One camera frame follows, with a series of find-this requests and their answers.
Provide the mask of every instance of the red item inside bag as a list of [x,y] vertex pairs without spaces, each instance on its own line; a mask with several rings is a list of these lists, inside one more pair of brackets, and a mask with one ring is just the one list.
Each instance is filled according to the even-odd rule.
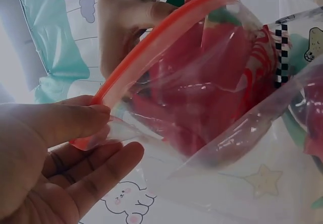
[[[238,5],[232,13],[241,25],[209,19],[227,5]],[[273,44],[239,0],[192,0],[134,48],[93,104],[113,107],[126,98],[136,120],[192,156],[274,91]],[[217,154],[238,158],[249,149],[229,146]]]

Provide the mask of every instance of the teal fabric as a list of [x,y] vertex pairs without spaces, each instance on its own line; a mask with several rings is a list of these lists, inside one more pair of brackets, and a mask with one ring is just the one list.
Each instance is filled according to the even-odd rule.
[[21,0],[26,21],[48,76],[34,90],[37,103],[66,99],[75,80],[90,71],[72,37],[64,0]]

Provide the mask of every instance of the fingernail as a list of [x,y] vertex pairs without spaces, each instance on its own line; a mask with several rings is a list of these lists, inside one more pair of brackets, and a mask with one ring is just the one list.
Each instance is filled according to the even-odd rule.
[[109,115],[111,112],[110,108],[105,106],[104,104],[91,105],[90,107],[100,113],[107,114],[107,115]]

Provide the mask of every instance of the finger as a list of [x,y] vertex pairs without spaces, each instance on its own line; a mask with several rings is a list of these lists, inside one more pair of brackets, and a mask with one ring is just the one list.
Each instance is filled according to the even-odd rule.
[[138,165],[143,152],[143,147],[139,143],[130,143],[96,171],[67,189],[79,210],[80,218]]
[[49,178],[58,175],[92,154],[93,151],[81,151],[69,143],[49,151],[44,162],[42,174]]
[[81,95],[75,98],[62,100],[60,102],[57,102],[57,104],[89,106],[91,104],[92,99],[92,95]]
[[122,147],[121,143],[115,143],[97,148],[91,155],[69,170],[49,178],[49,181],[65,189],[95,171],[110,157],[120,151]]
[[134,41],[139,37],[138,31],[155,27],[176,8],[163,2],[143,3],[138,1],[123,6],[122,10],[116,8],[108,12],[104,6],[101,6],[98,27],[102,75],[107,79],[125,58],[133,48]]
[[7,115],[31,131],[34,139],[29,140],[50,148],[95,134],[109,121],[110,109],[104,105],[17,105]]
[[164,2],[137,3],[129,7],[121,16],[124,28],[147,29],[159,25],[177,7]]

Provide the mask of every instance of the plastic bag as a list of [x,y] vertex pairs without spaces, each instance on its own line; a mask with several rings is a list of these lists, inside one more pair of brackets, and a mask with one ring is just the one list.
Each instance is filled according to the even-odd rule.
[[270,32],[239,0],[191,0],[126,57],[95,100],[113,107],[123,99],[133,118],[191,156],[275,90],[276,67]]
[[[323,207],[322,16],[318,8],[269,25],[282,35],[276,44],[282,87],[185,164],[146,159],[148,186],[226,221],[315,223]],[[219,159],[223,149],[244,155]]]

